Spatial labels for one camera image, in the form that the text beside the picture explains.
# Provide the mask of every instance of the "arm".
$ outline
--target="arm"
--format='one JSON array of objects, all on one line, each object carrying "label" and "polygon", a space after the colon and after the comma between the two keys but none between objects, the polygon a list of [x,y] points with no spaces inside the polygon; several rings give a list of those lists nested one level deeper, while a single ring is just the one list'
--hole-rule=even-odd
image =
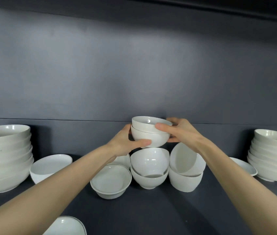
[{"label": "arm", "polygon": [[254,234],[277,234],[277,196],[203,137],[186,119],[168,118],[177,126],[158,123],[173,135],[168,142],[183,142],[199,153]]},{"label": "arm", "polygon": [[108,144],[0,206],[0,235],[43,234],[86,184],[117,156],[144,147],[150,140],[129,140],[130,124]]}]

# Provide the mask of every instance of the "hand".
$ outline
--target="hand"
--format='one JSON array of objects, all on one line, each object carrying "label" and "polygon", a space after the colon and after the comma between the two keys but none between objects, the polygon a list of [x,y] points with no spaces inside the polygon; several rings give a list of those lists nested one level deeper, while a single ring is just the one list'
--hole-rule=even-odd
[{"label": "hand", "polygon": [[130,141],[130,128],[131,124],[127,124],[121,131],[119,131],[119,133],[115,135],[115,137],[113,137],[112,140],[109,141],[109,143],[107,143],[107,146],[109,146],[112,149],[115,157],[127,155],[133,149],[145,147],[152,143],[150,139]]},{"label": "hand", "polygon": [[202,147],[210,141],[201,135],[186,119],[179,119],[176,117],[167,118],[173,123],[173,126],[167,124],[157,123],[156,129],[171,134],[168,142],[182,142],[193,151],[200,153]]}]

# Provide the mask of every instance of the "person's left hand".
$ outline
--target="person's left hand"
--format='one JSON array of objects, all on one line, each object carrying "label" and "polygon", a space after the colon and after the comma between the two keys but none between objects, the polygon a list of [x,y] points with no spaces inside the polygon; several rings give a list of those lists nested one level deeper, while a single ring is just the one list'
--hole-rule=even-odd
[{"label": "person's left hand", "polygon": [[112,152],[115,157],[127,155],[133,149],[145,147],[152,143],[150,139],[130,141],[130,128],[131,124],[127,124],[126,126],[124,126],[122,130],[119,131],[119,133],[115,135],[115,137],[112,138],[112,140],[109,141],[109,143],[107,143],[107,146],[109,146],[112,149]]}]

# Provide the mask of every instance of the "forearm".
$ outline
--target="forearm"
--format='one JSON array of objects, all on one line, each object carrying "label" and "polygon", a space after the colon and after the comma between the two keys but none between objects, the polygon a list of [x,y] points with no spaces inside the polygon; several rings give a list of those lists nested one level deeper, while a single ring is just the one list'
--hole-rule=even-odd
[{"label": "forearm", "polygon": [[210,141],[201,155],[254,234],[277,234],[277,196]]},{"label": "forearm", "polygon": [[0,235],[42,234],[113,157],[102,146],[0,207]]}]

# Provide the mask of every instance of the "white bowl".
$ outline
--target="white bowl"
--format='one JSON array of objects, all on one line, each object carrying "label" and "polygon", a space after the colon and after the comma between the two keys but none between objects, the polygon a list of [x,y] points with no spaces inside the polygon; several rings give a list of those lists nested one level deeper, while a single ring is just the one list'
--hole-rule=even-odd
[{"label": "white bowl", "polygon": [[132,136],[135,141],[140,140],[140,139],[152,140],[152,143],[146,147],[142,147],[143,149],[158,148],[158,147],[164,145],[170,137],[169,133],[146,133],[146,132],[143,132],[143,131],[133,128],[132,125],[131,125],[131,132],[132,132]]},{"label": "white bowl", "polygon": [[258,141],[256,138],[252,140],[251,146],[254,150],[265,154],[266,156],[277,159],[277,147]]},{"label": "white bowl", "polygon": [[7,161],[15,160],[16,158],[19,158],[21,155],[28,153],[30,150],[32,150],[31,142],[29,142],[28,145],[26,145],[25,147],[19,148],[12,152],[9,152],[9,153],[1,152],[0,163],[2,164]]},{"label": "white bowl", "polygon": [[60,216],[43,235],[86,235],[82,222],[70,216]]},{"label": "white bowl", "polygon": [[103,199],[120,197],[132,181],[130,171],[121,165],[107,165],[90,181],[93,190]]},{"label": "white bowl", "polygon": [[262,159],[257,158],[255,155],[251,154],[250,151],[248,152],[248,157],[252,161],[256,162],[257,164],[259,164],[261,166],[266,166],[270,170],[277,171],[277,165],[271,164],[269,162],[266,162],[266,161],[264,161]]},{"label": "white bowl", "polygon": [[263,143],[277,146],[277,131],[267,129],[256,129],[255,138]]},{"label": "white bowl", "polygon": [[257,176],[259,178],[266,181],[277,181],[277,171],[268,169],[266,166],[259,165],[250,158],[247,158],[247,161],[257,170]]},{"label": "white bowl", "polygon": [[23,182],[30,174],[29,172],[30,167],[31,165],[28,166],[23,171],[18,171],[14,175],[0,179],[0,193],[10,191],[16,188],[21,182]]},{"label": "white bowl", "polygon": [[169,178],[171,185],[182,192],[192,192],[199,185],[203,177],[203,172],[194,176],[183,176],[176,173],[169,167]]},{"label": "white bowl", "polygon": [[193,176],[204,171],[206,162],[200,154],[180,142],[170,154],[170,167],[180,175]]},{"label": "white bowl", "polygon": [[139,175],[131,165],[131,173],[134,180],[144,189],[154,189],[155,187],[161,185],[167,178],[169,170],[167,169],[163,175],[158,175],[158,177],[153,177],[156,175],[151,175],[151,177],[144,177]]},{"label": "white bowl", "polygon": [[22,162],[20,164],[0,167],[0,179],[12,176],[16,173],[16,171],[22,171],[22,170],[25,170],[26,168],[29,168],[29,166],[33,164],[32,159],[33,159],[33,154],[30,155],[30,158],[27,161]]},{"label": "white bowl", "polygon": [[242,167],[248,174],[251,176],[257,175],[257,170],[251,165],[248,164],[247,162],[244,162],[238,158],[232,158],[230,157],[236,164],[238,164],[240,167]]},{"label": "white bowl", "polygon": [[0,146],[16,143],[30,135],[30,126],[15,124],[15,125],[0,125]]},{"label": "white bowl", "polygon": [[35,184],[50,177],[72,163],[72,158],[66,154],[54,154],[34,162],[30,169],[31,178]]},{"label": "white bowl", "polygon": [[250,153],[263,161],[266,161],[273,165],[277,165],[277,159],[275,159],[275,158],[273,159],[271,157],[268,157],[266,154],[262,154],[259,151],[254,150],[254,148],[252,146],[250,147]]},{"label": "white bowl", "polygon": [[15,150],[18,150],[20,148],[28,146],[29,144],[31,144],[30,139],[31,139],[31,134],[27,138],[17,141],[15,143],[1,145],[0,146],[0,154],[11,153]]},{"label": "white bowl", "polygon": [[172,126],[168,120],[149,117],[149,116],[136,116],[132,118],[132,125],[135,129],[146,133],[166,133],[155,128],[156,123],[163,123]]},{"label": "white bowl", "polygon": [[32,154],[32,149],[33,149],[33,147],[31,146],[30,150],[28,150],[28,152],[25,154],[16,154],[10,158],[1,158],[0,159],[0,170],[3,170],[4,168],[6,168],[8,166],[18,165],[20,163],[27,161]]},{"label": "white bowl", "polygon": [[131,155],[131,165],[141,176],[163,175],[169,161],[168,150],[161,148],[142,149]]},{"label": "white bowl", "polygon": [[107,165],[112,165],[112,164],[124,166],[126,169],[129,170],[131,166],[130,155],[127,154],[125,156],[117,157],[113,162],[108,163]]}]

